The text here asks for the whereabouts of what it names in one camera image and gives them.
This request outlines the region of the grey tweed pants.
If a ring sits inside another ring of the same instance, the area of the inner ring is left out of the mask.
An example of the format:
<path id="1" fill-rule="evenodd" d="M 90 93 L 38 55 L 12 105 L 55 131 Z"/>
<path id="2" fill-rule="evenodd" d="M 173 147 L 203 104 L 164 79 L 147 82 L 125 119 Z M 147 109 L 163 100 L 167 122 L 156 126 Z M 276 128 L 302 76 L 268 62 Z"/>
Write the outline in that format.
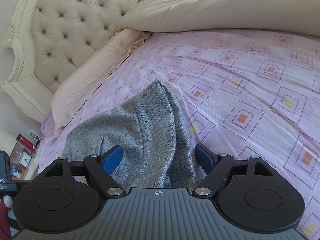
<path id="1" fill-rule="evenodd" d="M 114 145 L 123 148 L 123 159 L 111 176 L 125 191 L 132 187 L 193 190 L 201 181 L 179 100 L 158 80 L 76 126 L 67 135 L 62 154 L 79 161 L 102 155 Z"/>

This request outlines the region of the cream duvet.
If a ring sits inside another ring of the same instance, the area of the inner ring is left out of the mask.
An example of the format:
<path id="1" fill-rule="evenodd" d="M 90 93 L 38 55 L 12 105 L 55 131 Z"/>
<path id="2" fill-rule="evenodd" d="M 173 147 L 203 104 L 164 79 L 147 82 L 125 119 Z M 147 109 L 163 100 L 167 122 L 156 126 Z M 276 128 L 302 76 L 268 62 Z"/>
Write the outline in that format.
<path id="1" fill-rule="evenodd" d="M 118 28 L 165 33 L 242 28 L 319 36 L 319 0 L 142 0 Z"/>

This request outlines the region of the red water bottle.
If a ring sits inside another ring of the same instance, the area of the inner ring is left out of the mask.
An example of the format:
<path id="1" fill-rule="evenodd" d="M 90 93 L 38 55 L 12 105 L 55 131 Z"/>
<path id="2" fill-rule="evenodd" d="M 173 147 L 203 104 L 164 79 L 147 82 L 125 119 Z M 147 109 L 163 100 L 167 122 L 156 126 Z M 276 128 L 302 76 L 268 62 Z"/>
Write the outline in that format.
<path id="1" fill-rule="evenodd" d="M 25 148 L 27 148 L 31 153 L 35 153 L 37 150 L 37 145 L 33 144 L 31 141 L 29 141 L 26 137 L 21 135 L 21 133 L 17 136 L 16 140 L 23 145 Z"/>

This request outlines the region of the white alarm clock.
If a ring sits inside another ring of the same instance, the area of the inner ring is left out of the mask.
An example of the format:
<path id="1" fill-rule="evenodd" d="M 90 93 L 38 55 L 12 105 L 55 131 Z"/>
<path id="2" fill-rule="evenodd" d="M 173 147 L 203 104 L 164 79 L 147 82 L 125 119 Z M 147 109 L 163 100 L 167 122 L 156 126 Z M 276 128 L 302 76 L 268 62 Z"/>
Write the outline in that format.
<path id="1" fill-rule="evenodd" d="M 27 168 L 31 162 L 31 159 L 32 159 L 32 156 L 28 152 L 23 151 L 20 156 L 19 163 L 25 168 Z"/>

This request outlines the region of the small digital clock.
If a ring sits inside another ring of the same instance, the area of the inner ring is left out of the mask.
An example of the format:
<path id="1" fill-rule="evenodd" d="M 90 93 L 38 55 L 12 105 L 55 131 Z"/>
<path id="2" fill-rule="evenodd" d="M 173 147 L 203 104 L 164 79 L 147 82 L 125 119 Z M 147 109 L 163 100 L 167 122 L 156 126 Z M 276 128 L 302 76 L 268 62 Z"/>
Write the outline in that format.
<path id="1" fill-rule="evenodd" d="M 38 141 L 41 139 L 41 137 L 39 135 L 37 135 L 36 133 L 34 133 L 33 131 L 29 131 L 28 135 L 29 135 L 29 137 L 31 137 L 35 141 Z"/>

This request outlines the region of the cream pillow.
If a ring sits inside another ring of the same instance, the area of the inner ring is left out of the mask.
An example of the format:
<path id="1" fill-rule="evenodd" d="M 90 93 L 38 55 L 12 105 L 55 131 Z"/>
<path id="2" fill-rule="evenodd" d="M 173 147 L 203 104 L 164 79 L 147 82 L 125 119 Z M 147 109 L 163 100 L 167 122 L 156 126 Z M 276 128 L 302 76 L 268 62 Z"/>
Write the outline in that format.
<path id="1" fill-rule="evenodd" d="M 55 127 L 68 125 L 105 79 L 149 37 L 150 33 L 130 28 L 119 31 L 67 77 L 52 98 Z"/>

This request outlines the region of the tufted cream headboard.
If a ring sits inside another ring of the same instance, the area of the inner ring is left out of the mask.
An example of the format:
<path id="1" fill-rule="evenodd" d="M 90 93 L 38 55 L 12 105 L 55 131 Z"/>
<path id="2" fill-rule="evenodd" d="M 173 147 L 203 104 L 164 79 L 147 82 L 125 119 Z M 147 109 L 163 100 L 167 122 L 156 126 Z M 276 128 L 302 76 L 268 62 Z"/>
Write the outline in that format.
<path id="1" fill-rule="evenodd" d="M 19 0 L 4 37 L 14 51 L 2 84 L 21 112 L 43 122 L 55 91 L 141 0 Z"/>

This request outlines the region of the pink patterned bed sheet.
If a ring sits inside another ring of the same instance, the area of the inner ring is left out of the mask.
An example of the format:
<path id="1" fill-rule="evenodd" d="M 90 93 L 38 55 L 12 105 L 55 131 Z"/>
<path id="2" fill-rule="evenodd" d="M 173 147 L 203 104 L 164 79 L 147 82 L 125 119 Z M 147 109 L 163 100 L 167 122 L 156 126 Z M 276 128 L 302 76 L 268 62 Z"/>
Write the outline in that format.
<path id="1" fill-rule="evenodd" d="M 258 155 L 303 196 L 298 230 L 319 239 L 319 38 L 262 31 L 154 33 L 55 130 L 42 124 L 39 170 L 62 154 L 79 123 L 138 94 L 153 80 L 176 94 L 191 141 L 237 159 Z"/>

